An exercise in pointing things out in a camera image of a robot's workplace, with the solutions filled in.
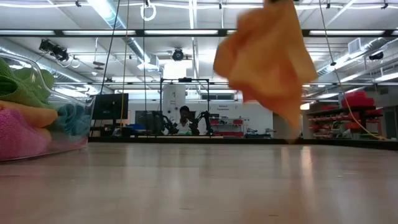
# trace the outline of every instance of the table surface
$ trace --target table surface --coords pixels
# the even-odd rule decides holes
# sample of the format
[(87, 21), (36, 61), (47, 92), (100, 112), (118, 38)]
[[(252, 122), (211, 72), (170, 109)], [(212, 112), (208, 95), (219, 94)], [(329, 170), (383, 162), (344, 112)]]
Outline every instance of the table surface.
[(1, 223), (398, 223), (398, 154), (90, 143), (0, 165)]

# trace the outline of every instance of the blue cloth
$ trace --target blue cloth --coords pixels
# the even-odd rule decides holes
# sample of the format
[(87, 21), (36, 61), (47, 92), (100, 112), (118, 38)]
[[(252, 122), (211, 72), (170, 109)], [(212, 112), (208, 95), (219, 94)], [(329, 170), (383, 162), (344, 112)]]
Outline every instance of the blue cloth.
[(90, 132), (91, 116), (85, 114), (84, 107), (67, 104), (57, 109), (58, 118), (52, 127), (72, 136), (86, 136)]

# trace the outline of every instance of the yellow cable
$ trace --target yellow cable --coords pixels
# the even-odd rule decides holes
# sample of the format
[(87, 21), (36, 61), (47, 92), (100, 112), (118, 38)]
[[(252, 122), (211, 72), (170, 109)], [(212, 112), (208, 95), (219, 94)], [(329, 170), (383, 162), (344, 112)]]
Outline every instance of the yellow cable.
[(129, 13), (130, 13), (130, 0), (127, 2), (127, 22), (126, 22), (126, 44), (124, 45), (124, 66), (123, 66), (123, 85), (122, 85), (122, 111), (120, 115), (120, 130), (123, 127), (123, 107), (124, 107), (124, 81), (126, 79), (126, 60), (127, 60), (127, 38), (128, 38), (128, 33), (129, 33)]
[[(331, 48), (330, 48), (330, 44), (329, 44), (328, 34), (327, 34), (327, 31), (326, 31), (325, 18), (323, 17), (322, 3), (321, 3), (321, 0), (319, 0), (318, 2), (319, 2), (319, 9), (321, 10), (321, 16), (322, 16), (322, 22), (323, 22), (323, 30), (325, 31), (325, 37), (326, 37), (326, 42), (327, 42), (327, 44), (328, 44), (328, 49), (329, 49), (330, 58), (331, 58), (331, 61), (334, 62), (334, 60), (333, 60), (333, 55), (331, 54)], [(359, 127), (361, 127), (364, 131), (366, 131), (366, 132), (367, 132), (368, 134), (370, 134), (372, 137), (374, 137), (374, 138), (376, 138), (376, 139), (379, 139), (379, 140), (386, 140), (385, 137), (383, 137), (383, 136), (376, 136), (376, 135), (374, 135), (373, 133), (371, 133), (370, 131), (368, 131), (368, 130), (367, 130), (364, 126), (362, 126), (362, 124), (354, 117), (354, 114), (353, 114), (353, 112), (352, 112), (352, 110), (351, 110), (351, 107), (349, 106), (349, 103), (348, 103), (348, 100), (347, 100), (347, 97), (346, 97), (346, 93), (345, 93), (345, 91), (344, 91), (344, 88), (343, 88), (343, 86), (341, 85), (340, 77), (338, 76), (338, 74), (337, 74), (335, 68), (333, 69), (333, 72), (335, 73), (335, 75), (336, 75), (336, 77), (337, 77), (340, 90), (341, 90), (341, 92), (343, 93), (343, 98), (344, 98), (345, 102), (347, 103), (347, 108), (348, 108), (349, 114), (351, 115), (351, 117), (353, 118), (353, 120), (355, 121), (355, 123), (357, 123), (357, 124), (359, 125)]]

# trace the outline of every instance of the white wall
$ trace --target white wall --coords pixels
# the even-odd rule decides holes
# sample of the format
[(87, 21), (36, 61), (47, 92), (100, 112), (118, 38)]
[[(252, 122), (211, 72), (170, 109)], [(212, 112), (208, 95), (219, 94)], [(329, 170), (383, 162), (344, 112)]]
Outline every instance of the white wall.
[[(196, 111), (197, 114), (201, 111), (207, 110), (207, 102), (205, 101), (191, 101), (187, 102), (187, 106), (191, 111)], [(136, 120), (136, 111), (145, 110), (144, 102), (129, 102), (130, 121), (134, 123)], [(146, 110), (160, 110), (158, 101), (147, 102)], [(218, 113), (220, 116), (229, 118), (242, 117), (245, 119), (244, 128), (256, 129), (260, 134), (264, 133), (266, 128), (273, 128), (272, 112), (263, 108), (257, 103), (242, 104), (241, 102), (210, 102), (210, 113)]]

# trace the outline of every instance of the orange cloth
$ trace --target orange cloth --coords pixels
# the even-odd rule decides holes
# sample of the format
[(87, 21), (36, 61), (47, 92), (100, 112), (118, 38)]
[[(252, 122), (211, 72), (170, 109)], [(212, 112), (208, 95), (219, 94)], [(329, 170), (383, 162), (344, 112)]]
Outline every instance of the orange cloth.
[(0, 101), (0, 110), (18, 110), (25, 118), (26, 123), (34, 128), (44, 128), (52, 124), (58, 118), (57, 111), (47, 108), (34, 108), (18, 103)]
[(242, 91), (243, 101), (258, 101), (297, 132), (302, 85), (316, 79), (317, 72), (293, 1), (265, 5), (239, 17), (237, 31), (218, 46), (214, 71)]

